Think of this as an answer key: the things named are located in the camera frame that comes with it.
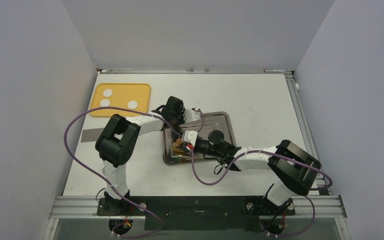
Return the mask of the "wooden rolling pin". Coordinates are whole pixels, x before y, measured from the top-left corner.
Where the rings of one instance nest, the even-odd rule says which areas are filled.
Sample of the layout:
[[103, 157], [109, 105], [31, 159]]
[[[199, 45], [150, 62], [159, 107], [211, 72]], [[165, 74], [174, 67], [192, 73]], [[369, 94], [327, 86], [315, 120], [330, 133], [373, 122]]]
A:
[[171, 152], [173, 156], [190, 156], [190, 151], [184, 149], [184, 143], [180, 138], [171, 143]]

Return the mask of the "stainless steel tray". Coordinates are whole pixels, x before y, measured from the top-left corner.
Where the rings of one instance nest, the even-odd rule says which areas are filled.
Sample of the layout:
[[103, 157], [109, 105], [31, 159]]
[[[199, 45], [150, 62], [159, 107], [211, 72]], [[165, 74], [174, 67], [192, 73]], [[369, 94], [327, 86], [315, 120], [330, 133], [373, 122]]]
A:
[[[230, 117], [226, 112], [209, 112], [203, 115], [204, 122], [196, 120], [181, 124], [175, 127], [179, 132], [200, 130], [199, 136], [207, 140], [211, 131], [219, 130], [223, 132], [225, 141], [232, 145], [236, 144]], [[178, 148], [177, 139], [179, 138], [170, 128], [165, 128], [162, 136], [162, 159], [167, 165], [188, 164], [191, 156]]]

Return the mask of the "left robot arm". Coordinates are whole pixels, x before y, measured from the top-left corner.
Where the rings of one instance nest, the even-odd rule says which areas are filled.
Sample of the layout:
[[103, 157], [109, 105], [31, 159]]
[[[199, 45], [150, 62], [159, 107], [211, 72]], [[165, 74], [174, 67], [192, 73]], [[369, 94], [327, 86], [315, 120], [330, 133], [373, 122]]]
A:
[[139, 136], [162, 131], [186, 122], [181, 99], [170, 96], [166, 104], [150, 113], [124, 117], [114, 114], [99, 135], [95, 149], [103, 160], [103, 174], [109, 181], [104, 192], [105, 204], [116, 215], [130, 209], [130, 190], [127, 185], [127, 162], [132, 157]]

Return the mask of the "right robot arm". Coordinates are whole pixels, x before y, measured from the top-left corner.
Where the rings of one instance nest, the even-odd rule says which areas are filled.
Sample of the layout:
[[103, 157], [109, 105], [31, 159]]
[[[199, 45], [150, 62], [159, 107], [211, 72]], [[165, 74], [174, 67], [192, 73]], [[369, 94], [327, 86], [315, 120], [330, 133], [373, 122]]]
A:
[[290, 140], [282, 140], [272, 147], [245, 148], [227, 142], [219, 130], [211, 131], [207, 139], [200, 137], [197, 131], [187, 130], [181, 141], [183, 150], [192, 158], [195, 154], [209, 156], [227, 171], [272, 171], [277, 181], [262, 201], [263, 209], [269, 214], [277, 213], [294, 195], [308, 195], [321, 173], [321, 163]]

